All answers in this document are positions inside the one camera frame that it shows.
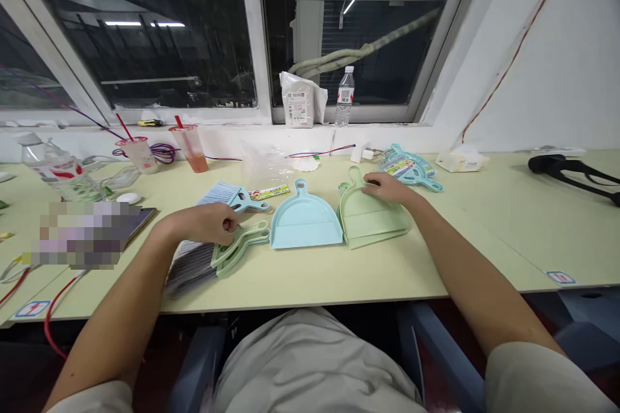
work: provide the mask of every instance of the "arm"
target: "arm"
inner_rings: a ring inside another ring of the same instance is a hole
[[[418,226],[437,272],[489,356],[506,342],[532,342],[564,352],[508,280],[460,235],[422,196],[386,173],[371,173],[376,184],[364,192],[403,205]]]
[[[230,245],[237,218],[229,206],[214,203],[159,221],[80,332],[43,411],[108,381],[133,387],[176,247],[185,239]]]

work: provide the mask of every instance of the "water bottle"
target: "water bottle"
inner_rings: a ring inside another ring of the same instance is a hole
[[[84,173],[77,159],[51,142],[29,132],[15,136],[22,146],[21,160],[65,201],[101,201],[101,189]]]
[[[353,104],[353,92],[355,81],[353,80],[353,66],[344,68],[344,77],[338,85],[338,98],[336,99],[336,127],[349,125],[351,105]]]

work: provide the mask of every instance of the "chair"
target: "chair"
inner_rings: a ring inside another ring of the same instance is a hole
[[[620,288],[567,289],[525,298],[559,328],[553,338],[581,370],[620,363]]]
[[[416,336],[442,368],[451,393],[463,413],[483,413],[484,381],[454,342],[432,309],[424,302],[406,303],[397,314],[403,369],[424,399],[424,380]],[[196,330],[176,380],[168,413],[198,413],[203,399],[212,399],[222,369],[225,329]]]

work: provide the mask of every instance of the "plastic cup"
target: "plastic cup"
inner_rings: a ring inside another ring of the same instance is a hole
[[[125,152],[138,171],[142,174],[155,174],[160,167],[150,151],[147,137],[134,137],[134,140],[123,139],[116,146]]]
[[[182,128],[175,126],[169,131],[172,132],[176,144],[194,172],[205,172],[209,170],[209,166],[207,166],[205,152],[202,151],[197,127],[196,125],[185,125]]]

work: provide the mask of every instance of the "light green desk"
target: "light green desk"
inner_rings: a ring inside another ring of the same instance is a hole
[[[529,158],[492,155],[487,171],[454,176],[440,172],[439,181],[446,192],[458,192],[458,204],[469,218],[541,272],[565,273],[576,282],[569,287],[620,284],[620,208],[605,197],[532,174]],[[618,151],[590,152],[583,161],[620,177]],[[588,183],[584,176],[573,177]],[[596,187],[620,192],[618,186]]]
[[[0,210],[0,233],[15,234],[0,243],[0,268],[4,270],[13,258],[30,248],[32,241],[39,239],[39,217],[47,214],[48,202],[59,201],[60,198],[25,166],[0,165],[0,171],[17,176],[0,183],[0,199],[10,205]],[[31,271],[19,289],[0,305],[0,327],[66,268],[50,265]],[[0,284],[0,298],[4,297],[14,284]]]
[[[476,218],[461,206],[467,195],[470,179],[479,177],[504,179],[497,171],[505,169],[502,163],[491,160],[491,168],[478,174],[450,174],[439,171],[438,181],[446,184],[442,194],[426,192],[418,187],[435,208],[474,246],[476,246],[520,292],[558,290],[547,275],[540,272],[528,259],[506,240],[494,233],[485,218]],[[298,173],[308,181],[309,191],[324,198],[334,208],[340,200],[337,185],[348,180],[348,157],[321,159],[320,167],[310,173]],[[115,163],[96,172],[97,177],[115,173]],[[365,171],[377,165],[364,162]],[[181,208],[190,207],[216,182],[226,181],[242,185],[240,163],[213,162],[207,173],[194,174],[186,162],[163,166],[159,173],[141,176],[130,188],[144,197],[143,206],[160,210],[156,220]],[[273,210],[289,196],[271,200]],[[272,214],[244,214],[242,221],[252,224],[262,219],[271,222]],[[114,270],[93,271],[70,289],[54,311],[54,319],[89,317],[129,261],[135,256],[153,221],[123,253]],[[41,289],[31,300],[51,300],[76,275],[68,268]],[[164,313],[213,312],[248,308],[298,307],[338,303],[359,303],[424,299],[446,296],[426,244],[418,229],[402,237],[356,250],[343,245],[328,247],[271,250],[268,244],[252,246],[244,255],[237,270],[227,279],[217,279],[195,290],[183,299],[165,300]],[[15,319],[36,321],[44,317]]]

